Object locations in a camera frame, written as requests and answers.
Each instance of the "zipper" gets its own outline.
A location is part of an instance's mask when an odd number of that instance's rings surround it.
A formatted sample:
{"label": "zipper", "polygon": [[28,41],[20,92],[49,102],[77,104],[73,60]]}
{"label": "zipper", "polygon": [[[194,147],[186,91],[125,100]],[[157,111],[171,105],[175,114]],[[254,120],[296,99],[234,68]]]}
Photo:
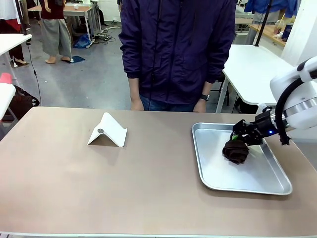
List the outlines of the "zipper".
{"label": "zipper", "polygon": [[184,0],[180,0],[179,15],[178,15],[177,23],[176,23],[175,37],[174,37],[174,43],[173,43],[173,51],[172,51],[172,55],[170,58],[171,63],[170,63],[170,67],[169,67],[169,77],[168,77],[168,88],[167,88],[166,101],[169,97],[170,85],[171,85],[171,81],[172,81],[172,71],[173,71],[174,58],[175,58],[175,48],[176,48],[176,43],[177,43],[177,39],[178,39],[178,32],[179,32],[180,19],[182,16],[183,4],[184,4]]}

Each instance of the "gray wide-leg pants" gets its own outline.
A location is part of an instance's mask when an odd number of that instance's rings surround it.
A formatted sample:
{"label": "gray wide-leg pants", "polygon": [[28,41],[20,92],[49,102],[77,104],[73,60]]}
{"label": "gray wide-leg pants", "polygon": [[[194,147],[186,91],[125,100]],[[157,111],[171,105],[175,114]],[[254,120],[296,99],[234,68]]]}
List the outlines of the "gray wide-leg pants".
{"label": "gray wide-leg pants", "polygon": [[42,19],[43,51],[50,55],[60,54],[71,58],[70,34],[64,19]]}

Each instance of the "metal tray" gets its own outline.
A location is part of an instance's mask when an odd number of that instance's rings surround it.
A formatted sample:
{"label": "metal tray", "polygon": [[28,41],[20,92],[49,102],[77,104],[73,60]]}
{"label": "metal tray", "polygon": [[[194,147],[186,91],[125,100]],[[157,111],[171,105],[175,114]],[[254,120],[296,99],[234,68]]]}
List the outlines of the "metal tray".
{"label": "metal tray", "polygon": [[192,132],[199,175],[211,189],[289,195],[291,182],[264,140],[263,145],[249,146],[243,164],[236,165],[222,154],[232,133],[232,124],[197,123]]}

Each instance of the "purple jacket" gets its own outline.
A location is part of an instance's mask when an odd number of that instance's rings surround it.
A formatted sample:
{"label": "purple jacket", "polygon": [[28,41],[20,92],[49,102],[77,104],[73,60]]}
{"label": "purple jacket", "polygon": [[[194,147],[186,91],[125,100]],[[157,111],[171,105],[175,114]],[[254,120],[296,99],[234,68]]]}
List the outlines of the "purple jacket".
{"label": "purple jacket", "polygon": [[198,101],[214,83],[234,37],[236,0],[124,0],[124,71],[145,97],[171,104]]}

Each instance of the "hand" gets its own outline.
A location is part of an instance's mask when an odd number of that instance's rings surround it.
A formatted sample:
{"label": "hand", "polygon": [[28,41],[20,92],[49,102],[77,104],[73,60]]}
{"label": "hand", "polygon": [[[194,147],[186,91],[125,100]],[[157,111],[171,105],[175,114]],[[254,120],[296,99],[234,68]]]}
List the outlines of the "hand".
{"label": "hand", "polygon": [[205,113],[206,112],[206,101],[204,99],[199,99],[194,107],[195,113]]}
{"label": "hand", "polygon": [[49,8],[49,5],[48,5],[48,4],[45,4],[45,10],[46,10],[47,12],[49,12],[49,13],[52,12],[51,9]]}
{"label": "hand", "polygon": [[131,110],[132,111],[144,111],[143,103],[139,98],[131,99]]}

